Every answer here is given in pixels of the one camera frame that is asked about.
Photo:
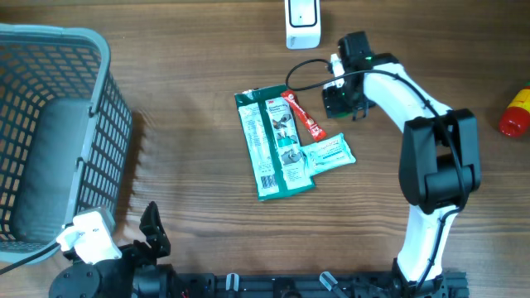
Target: wooden table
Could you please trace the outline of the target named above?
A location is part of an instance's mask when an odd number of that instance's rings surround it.
[[[112,49],[111,70],[134,111],[120,192],[118,244],[154,200],[178,272],[226,274],[388,270],[401,249],[408,205],[398,184],[402,135],[379,109],[352,123],[326,119],[320,90],[301,104],[357,164],[315,178],[314,190],[267,203],[256,196],[234,93],[281,84],[310,58],[365,30],[436,99],[470,108],[479,123],[482,185],[451,230],[444,268],[468,272],[473,297],[530,291],[530,132],[503,137],[498,120],[530,70],[530,2],[324,1],[314,50],[285,47],[283,2],[10,7],[0,22],[90,27]],[[308,66],[293,84],[329,78]],[[301,129],[301,140],[311,142]],[[47,296],[69,266],[57,253],[0,278],[0,296]]]

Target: blue-gray plastic basket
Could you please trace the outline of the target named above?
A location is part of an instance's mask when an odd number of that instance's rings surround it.
[[[132,117],[109,65],[95,31],[0,24],[0,262],[47,248],[79,211],[114,214]]]

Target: teal packet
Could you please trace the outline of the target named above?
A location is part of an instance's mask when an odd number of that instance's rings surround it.
[[[307,172],[296,122],[281,96],[285,85],[235,94],[258,200],[280,199],[315,187]]]
[[[301,150],[306,156],[310,176],[356,161],[342,132],[327,140],[304,146]]]

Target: basket bottom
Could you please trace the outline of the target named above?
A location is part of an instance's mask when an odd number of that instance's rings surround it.
[[[70,190],[89,121],[89,99],[48,103],[36,135],[13,211],[13,235],[24,243],[49,243],[74,213]]]

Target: red candy wrapper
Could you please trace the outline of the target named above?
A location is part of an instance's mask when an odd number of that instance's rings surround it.
[[[315,120],[311,116],[309,116],[306,111],[304,111],[299,105],[298,100],[296,99],[296,94],[292,90],[288,90],[284,93],[282,93],[283,99],[289,103],[292,110],[295,111],[295,114],[297,117],[304,123],[304,126],[307,128],[309,133],[313,136],[313,139],[315,141],[320,141],[323,138],[325,138],[326,134],[324,129],[320,128],[318,124],[316,124]]]

